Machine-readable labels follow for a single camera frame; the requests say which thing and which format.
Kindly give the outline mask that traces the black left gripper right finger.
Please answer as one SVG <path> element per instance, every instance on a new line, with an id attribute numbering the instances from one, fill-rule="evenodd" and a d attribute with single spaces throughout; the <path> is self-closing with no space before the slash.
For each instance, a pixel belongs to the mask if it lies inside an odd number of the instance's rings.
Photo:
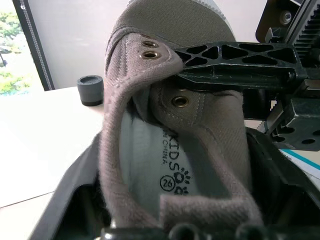
<path id="1" fill-rule="evenodd" d="M 248 240 L 318 240 L 320 191 L 307 175 L 259 131 L 246 133 L 252 195 L 262 227 L 246 227 Z"/>

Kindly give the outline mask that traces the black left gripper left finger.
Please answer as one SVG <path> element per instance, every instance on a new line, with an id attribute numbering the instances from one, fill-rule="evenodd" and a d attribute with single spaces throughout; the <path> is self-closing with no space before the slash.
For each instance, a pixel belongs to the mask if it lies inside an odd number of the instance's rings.
<path id="1" fill-rule="evenodd" d="M 94 240 L 111 219 L 99 184 L 100 137 L 67 169 L 32 232 L 34 240 Z"/>

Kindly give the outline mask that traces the lattice finger of the black right gripper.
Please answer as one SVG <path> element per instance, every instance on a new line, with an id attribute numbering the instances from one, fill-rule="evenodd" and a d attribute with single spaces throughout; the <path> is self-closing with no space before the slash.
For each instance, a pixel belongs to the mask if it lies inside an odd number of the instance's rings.
<path id="1" fill-rule="evenodd" d="M 257 130 L 278 148 L 320 150 L 320 98 L 268 90 L 243 91 L 246 120 L 261 121 Z"/>
<path id="2" fill-rule="evenodd" d="M 176 80 L 194 91 L 292 92 L 307 78 L 295 48 L 283 43 L 218 41 L 175 53 L 183 62 Z"/>

